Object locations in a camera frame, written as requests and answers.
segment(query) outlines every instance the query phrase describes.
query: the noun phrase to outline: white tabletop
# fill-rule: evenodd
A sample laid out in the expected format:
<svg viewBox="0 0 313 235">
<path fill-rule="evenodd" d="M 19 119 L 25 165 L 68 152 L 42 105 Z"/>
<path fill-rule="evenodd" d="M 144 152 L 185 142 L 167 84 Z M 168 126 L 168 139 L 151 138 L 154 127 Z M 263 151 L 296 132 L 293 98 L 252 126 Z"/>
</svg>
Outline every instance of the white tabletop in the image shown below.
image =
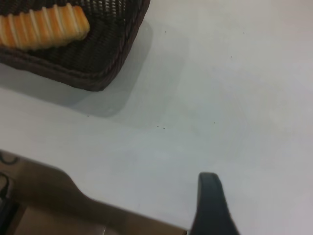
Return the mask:
<svg viewBox="0 0 313 235">
<path fill-rule="evenodd" d="M 312 22 L 310 0 L 153 0 L 103 92 L 0 65 L 0 148 L 186 229 L 216 172 L 242 234 L 308 234 Z"/>
</svg>

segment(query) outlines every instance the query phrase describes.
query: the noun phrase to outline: orange striped pastry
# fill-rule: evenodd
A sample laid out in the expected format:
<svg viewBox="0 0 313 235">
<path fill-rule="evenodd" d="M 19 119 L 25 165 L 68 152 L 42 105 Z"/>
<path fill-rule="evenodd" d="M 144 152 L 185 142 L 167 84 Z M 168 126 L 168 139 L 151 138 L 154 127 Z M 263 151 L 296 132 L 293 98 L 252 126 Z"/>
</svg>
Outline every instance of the orange striped pastry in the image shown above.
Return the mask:
<svg viewBox="0 0 313 235">
<path fill-rule="evenodd" d="M 0 16 L 0 46 L 37 50 L 64 46 L 84 39 L 90 30 L 88 20 L 79 6 L 54 5 L 39 11 L 30 10 Z"/>
</svg>

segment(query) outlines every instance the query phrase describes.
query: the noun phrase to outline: bread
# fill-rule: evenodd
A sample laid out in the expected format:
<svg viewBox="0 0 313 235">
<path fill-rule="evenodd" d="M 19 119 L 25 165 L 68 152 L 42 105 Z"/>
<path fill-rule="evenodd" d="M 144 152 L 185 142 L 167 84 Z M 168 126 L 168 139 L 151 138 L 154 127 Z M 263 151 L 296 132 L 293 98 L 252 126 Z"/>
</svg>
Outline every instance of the bread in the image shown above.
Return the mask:
<svg viewBox="0 0 313 235">
<path fill-rule="evenodd" d="M 0 16 L 0 46 L 21 50 L 59 47 L 84 39 L 89 30 L 81 7 L 54 5 L 17 16 Z"/>
</svg>

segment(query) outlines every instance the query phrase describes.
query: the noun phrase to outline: black object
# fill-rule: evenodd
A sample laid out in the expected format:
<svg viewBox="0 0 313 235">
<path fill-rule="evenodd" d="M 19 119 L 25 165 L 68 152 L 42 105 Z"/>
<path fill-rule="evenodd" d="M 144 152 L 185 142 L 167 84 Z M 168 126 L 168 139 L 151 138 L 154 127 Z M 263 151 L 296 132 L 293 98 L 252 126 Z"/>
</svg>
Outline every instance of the black object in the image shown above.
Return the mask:
<svg viewBox="0 0 313 235">
<path fill-rule="evenodd" d="M 199 175 L 197 214 L 190 235 L 239 235 L 217 174 Z"/>
<path fill-rule="evenodd" d="M 2 153 L 0 152 L 0 162 L 2 162 L 3 164 L 6 165 L 14 165 L 15 163 L 17 163 L 19 161 L 18 157 L 15 157 L 12 161 L 8 162 L 3 158 Z"/>
<path fill-rule="evenodd" d="M 150 0 L 0 0 L 0 15 L 67 2 L 81 6 L 86 14 L 90 32 L 84 40 L 27 52 L 1 46 L 0 63 L 76 88 L 101 91 L 121 70 Z"/>
<path fill-rule="evenodd" d="M 20 205 L 4 198 L 0 206 L 0 235 L 5 235 Z"/>
<path fill-rule="evenodd" d="M 13 200 L 7 198 L 7 194 L 9 191 L 9 177 L 2 172 L 0 172 L 0 177 L 6 179 L 6 183 L 4 187 L 0 190 L 0 235 L 4 235 L 8 230 L 16 212 L 19 209 L 19 204 L 14 202 Z"/>
</svg>

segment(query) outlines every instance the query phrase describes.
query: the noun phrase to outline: woven texture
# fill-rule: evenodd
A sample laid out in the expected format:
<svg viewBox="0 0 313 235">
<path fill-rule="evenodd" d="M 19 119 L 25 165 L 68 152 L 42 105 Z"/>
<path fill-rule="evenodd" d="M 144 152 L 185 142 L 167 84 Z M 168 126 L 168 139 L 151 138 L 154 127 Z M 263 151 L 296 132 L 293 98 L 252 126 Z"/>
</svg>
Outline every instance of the woven texture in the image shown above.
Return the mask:
<svg viewBox="0 0 313 235">
<path fill-rule="evenodd" d="M 150 0 L 0 0 L 0 15 L 67 2 L 83 8 L 90 24 L 87 38 L 28 52 L 0 47 L 0 62 L 76 88 L 101 91 L 123 66 Z"/>
</svg>

